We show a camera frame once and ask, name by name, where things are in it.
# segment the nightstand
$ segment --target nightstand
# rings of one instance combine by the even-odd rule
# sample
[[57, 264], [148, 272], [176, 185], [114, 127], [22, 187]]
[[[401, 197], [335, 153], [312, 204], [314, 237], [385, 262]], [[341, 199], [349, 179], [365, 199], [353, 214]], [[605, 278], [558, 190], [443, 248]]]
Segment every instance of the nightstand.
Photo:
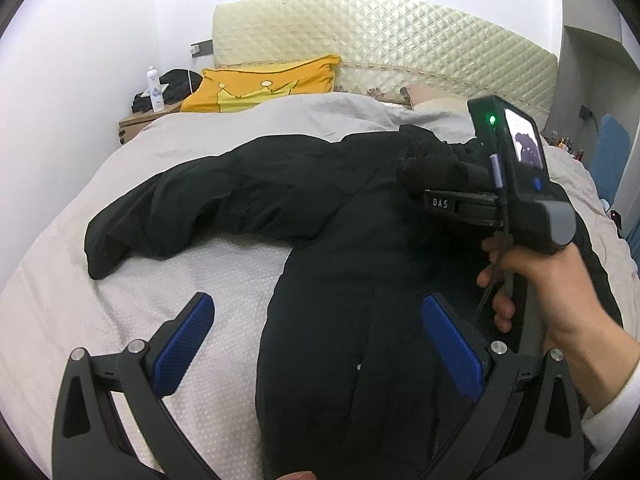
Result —
[[118, 123], [118, 136], [120, 137], [120, 143], [125, 144], [129, 142], [133, 137], [140, 133], [140, 130], [145, 126], [151, 124], [158, 117], [162, 117], [163, 115], [172, 114], [174, 112], [180, 111], [180, 106], [182, 105], [182, 101], [178, 101], [172, 105], [164, 105], [164, 110], [156, 113], [153, 110], [149, 110], [148, 112], [136, 112], [131, 114], [126, 119], [121, 120]]

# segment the quilted headboard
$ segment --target quilted headboard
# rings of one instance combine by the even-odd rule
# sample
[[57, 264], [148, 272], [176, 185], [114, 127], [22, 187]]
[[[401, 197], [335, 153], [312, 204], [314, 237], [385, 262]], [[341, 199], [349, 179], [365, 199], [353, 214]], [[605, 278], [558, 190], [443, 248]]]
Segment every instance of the quilted headboard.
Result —
[[213, 15], [216, 68], [342, 57], [335, 88], [404, 103], [425, 83], [467, 98], [498, 94], [542, 129], [556, 56], [459, 10], [418, 0], [243, 0]]

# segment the display screen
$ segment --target display screen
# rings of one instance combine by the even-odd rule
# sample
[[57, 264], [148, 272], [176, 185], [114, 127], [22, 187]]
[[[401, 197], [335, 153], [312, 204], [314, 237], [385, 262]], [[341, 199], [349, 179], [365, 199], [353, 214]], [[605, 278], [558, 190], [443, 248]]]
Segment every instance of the display screen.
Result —
[[507, 126], [509, 127], [518, 161], [541, 170], [542, 156], [540, 155], [540, 146], [532, 124], [508, 108], [505, 108], [504, 115], [507, 119]]

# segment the blue chair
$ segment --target blue chair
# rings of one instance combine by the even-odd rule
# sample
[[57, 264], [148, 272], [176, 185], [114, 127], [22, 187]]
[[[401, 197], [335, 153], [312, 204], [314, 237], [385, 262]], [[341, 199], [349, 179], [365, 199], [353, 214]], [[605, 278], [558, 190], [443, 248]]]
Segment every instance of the blue chair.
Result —
[[640, 220], [635, 227], [631, 229], [629, 236], [626, 237], [626, 241], [629, 244], [629, 249], [631, 250], [631, 257], [640, 269]]
[[589, 173], [596, 183], [598, 198], [603, 198], [611, 205], [618, 192], [630, 149], [628, 131], [612, 115], [605, 115], [600, 123], [600, 134]]

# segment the wall outlet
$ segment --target wall outlet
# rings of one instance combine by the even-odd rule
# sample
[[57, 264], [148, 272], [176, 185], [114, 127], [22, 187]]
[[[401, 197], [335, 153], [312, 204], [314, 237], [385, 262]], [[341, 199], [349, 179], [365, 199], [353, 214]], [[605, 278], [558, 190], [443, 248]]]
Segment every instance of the wall outlet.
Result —
[[578, 112], [578, 117], [580, 117], [583, 121], [590, 119], [593, 117], [593, 112], [589, 110], [585, 105], [580, 105], [580, 111]]
[[213, 54], [213, 40], [191, 44], [191, 57], [211, 56]]

